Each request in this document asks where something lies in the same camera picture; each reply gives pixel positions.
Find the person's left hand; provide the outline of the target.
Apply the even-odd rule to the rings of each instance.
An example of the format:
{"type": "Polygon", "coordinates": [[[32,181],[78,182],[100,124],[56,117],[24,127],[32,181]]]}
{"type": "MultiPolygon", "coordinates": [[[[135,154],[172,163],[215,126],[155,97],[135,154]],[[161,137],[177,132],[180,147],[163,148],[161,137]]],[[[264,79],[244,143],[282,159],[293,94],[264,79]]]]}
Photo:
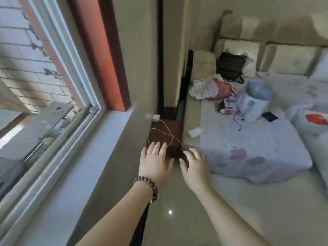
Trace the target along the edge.
{"type": "Polygon", "coordinates": [[[157,188],[161,188],[170,175],[166,174],[168,161],[166,161],[167,144],[160,146],[160,155],[154,155],[155,142],[147,148],[147,156],[144,161],[140,160],[138,175],[150,179],[157,188]]]}

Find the person's right hand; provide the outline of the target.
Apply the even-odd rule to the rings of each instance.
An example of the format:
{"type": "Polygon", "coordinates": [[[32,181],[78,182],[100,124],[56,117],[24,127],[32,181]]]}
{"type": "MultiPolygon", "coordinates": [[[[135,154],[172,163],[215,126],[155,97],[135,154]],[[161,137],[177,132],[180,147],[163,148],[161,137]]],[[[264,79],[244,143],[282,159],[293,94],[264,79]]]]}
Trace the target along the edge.
{"type": "Polygon", "coordinates": [[[187,186],[195,193],[197,197],[211,188],[211,178],[208,166],[204,165],[204,155],[200,152],[200,160],[196,160],[193,154],[188,150],[183,151],[187,159],[188,173],[183,175],[187,186]]]}

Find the person's left forearm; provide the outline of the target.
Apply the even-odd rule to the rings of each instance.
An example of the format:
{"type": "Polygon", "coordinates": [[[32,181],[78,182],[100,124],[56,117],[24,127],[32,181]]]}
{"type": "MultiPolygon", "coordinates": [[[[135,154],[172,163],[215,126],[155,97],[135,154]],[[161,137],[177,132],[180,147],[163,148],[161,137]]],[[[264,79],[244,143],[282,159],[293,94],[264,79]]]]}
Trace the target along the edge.
{"type": "Polygon", "coordinates": [[[158,194],[153,183],[137,181],[75,246],[129,246],[149,202],[158,194]]]}

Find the white power adapter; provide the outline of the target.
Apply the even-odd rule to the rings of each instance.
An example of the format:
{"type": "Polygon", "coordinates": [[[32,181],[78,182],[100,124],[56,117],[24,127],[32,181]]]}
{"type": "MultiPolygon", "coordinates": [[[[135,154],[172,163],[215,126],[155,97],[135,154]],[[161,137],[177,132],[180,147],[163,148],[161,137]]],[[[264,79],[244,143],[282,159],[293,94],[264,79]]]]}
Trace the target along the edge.
{"type": "Polygon", "coordinates": [[[207,130],[206,128],[197,127],[197,128],[189,130],[187,132],[187,134],[191,139],[194,139],[194,138],[202,135],[206,130],[207,130]]]}

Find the light blue floral blanket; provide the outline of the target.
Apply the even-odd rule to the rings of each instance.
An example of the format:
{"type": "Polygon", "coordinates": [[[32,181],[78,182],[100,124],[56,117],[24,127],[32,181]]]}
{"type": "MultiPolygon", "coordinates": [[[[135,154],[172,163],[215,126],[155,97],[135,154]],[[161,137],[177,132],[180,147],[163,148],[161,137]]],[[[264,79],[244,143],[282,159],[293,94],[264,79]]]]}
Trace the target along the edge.
{"type": "Polygon", "coordinates": [[[260,184],[284,181],[310,169],[314,155],[291,120],[302,108],[328,108],[328,83],[275,73],[248,81],[268,84],[274,93],[268,111],[279,119],[242,121],[236,115],[219,113],[218,101],[202,101],[200,124],[207,130],[200,136],[199,148],[210,172],[260,184]]]}

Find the small printed cardboard box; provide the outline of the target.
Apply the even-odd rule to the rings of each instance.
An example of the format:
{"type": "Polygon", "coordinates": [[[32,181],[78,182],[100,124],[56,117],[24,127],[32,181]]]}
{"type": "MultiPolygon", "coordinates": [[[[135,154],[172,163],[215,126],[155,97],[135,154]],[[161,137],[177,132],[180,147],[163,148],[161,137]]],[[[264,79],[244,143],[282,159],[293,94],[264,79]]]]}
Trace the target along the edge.
{"type": "Polygon", "coordinates": [[[236,105],[236,102],[232,99],[223,99],[219,103],[218,112],[222,115],[237,115],[238,114],[238,108],[236,105]]]}

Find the white and blue appliance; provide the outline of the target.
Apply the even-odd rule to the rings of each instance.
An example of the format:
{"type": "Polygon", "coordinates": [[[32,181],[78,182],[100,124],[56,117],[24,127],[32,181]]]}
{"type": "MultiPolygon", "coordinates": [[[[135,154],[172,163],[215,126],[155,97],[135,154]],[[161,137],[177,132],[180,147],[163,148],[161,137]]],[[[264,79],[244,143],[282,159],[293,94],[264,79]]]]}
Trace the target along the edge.
{"type": "Polygon", "coordinates": [[[237,93],[236,105],[246,121],[256,121],[267,112],[274,93],[265,81],[248,81],[237,93]]]}

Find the flat black phone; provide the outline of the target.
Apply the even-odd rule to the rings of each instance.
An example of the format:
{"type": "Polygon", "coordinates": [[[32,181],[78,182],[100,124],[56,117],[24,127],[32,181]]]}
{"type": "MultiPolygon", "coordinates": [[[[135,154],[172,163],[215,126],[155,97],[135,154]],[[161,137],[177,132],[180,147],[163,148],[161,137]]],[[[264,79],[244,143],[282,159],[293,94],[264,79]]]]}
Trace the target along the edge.
{"type": "Polygon", "coordinates": [[[273,122],[273,121],[275,121],[275,120],[277,120],[277,119],[279,119],[276,115],[274,115],[272,112],[264,112],[263,114],[262,114],[262,117],[265,119],[265,120],[267,120],[268,122],[273,122]]]}

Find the pale bed sheet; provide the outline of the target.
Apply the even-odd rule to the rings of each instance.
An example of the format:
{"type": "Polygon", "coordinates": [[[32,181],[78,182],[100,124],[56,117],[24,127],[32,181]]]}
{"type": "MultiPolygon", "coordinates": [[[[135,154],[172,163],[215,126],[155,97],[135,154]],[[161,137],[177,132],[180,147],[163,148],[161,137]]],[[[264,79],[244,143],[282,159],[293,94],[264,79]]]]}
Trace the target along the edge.
{"type": "Polygon", "coordinates": [[[273,246],[328,246],[328,194],[317,168],[270,184],[211,174],[216,191],[273,246]]]}

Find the fluffy cream cushion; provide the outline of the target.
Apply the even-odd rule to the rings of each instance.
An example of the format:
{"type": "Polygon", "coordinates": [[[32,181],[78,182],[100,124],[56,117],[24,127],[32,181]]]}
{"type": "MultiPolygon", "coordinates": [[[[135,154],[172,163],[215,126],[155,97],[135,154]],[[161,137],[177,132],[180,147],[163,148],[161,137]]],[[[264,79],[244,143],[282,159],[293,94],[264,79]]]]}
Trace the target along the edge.
{"type": "Polygon", "coordinates": [[[191,81],[197,81],[216,74],[216,58],[212,52],[195,50],[191,81]]]}

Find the black bag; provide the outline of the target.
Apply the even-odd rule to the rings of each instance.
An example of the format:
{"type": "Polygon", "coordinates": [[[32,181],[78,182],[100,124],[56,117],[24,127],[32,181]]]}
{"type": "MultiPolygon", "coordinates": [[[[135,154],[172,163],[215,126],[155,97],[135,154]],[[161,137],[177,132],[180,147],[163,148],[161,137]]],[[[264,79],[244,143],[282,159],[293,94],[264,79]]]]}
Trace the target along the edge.
{"type": "Polygon", "coordinates": [[[246,64],[246,55],[235,55],[228,52],[222,52],[216,59],[216,74],[219,74],[228,82],[237,82],[244,84],[242,70],[246,64]]]}

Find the red window trim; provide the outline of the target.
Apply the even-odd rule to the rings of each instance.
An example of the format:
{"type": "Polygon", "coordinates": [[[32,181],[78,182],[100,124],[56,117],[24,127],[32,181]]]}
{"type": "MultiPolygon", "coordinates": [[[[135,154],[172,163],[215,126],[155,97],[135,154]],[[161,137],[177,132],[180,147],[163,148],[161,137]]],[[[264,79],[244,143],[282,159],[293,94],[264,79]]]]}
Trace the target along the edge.
{"type": "Polygon", "coordinates": [[[113,0],[67,0],[106,107],[131,106],[113,0]]]}

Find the beige padded headboard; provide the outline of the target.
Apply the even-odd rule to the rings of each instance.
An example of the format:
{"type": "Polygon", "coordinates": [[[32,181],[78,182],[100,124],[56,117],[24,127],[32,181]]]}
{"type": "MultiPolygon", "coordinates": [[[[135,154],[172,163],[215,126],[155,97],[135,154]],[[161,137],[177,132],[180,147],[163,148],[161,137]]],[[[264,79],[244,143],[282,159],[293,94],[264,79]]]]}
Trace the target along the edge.
{"type": "Polygon", "coordinates": [[[225,11],[220,19],[218,37],[328,47],[328,13],[260,19],[225,11]]]}

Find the white window frame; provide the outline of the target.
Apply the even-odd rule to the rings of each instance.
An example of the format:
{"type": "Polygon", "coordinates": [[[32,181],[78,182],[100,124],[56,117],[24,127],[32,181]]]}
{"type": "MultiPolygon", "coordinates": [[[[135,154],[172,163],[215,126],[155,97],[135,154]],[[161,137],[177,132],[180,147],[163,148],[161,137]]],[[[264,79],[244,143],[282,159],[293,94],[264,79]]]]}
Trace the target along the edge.
{"type": "Polygon", "coordinates": [[[0,0],[0,245],[24,209],[82,146],[105,103],[66,0],[0,0]],[[52,102],[73,109],[32,143],[24,128],[52,102]]]}

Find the grey metal bracket outside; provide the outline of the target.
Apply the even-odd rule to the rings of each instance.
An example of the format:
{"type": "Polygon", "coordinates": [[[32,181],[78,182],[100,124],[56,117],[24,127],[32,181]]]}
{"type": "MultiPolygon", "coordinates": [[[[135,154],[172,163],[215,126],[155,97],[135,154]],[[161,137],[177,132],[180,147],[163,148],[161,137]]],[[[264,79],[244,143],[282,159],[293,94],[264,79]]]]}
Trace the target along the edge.
{"type": "Polygon", "coordinates": [[[26,142],[38,141],[73,109],[72,104],[52,102],[24,128],[26,142]]]}

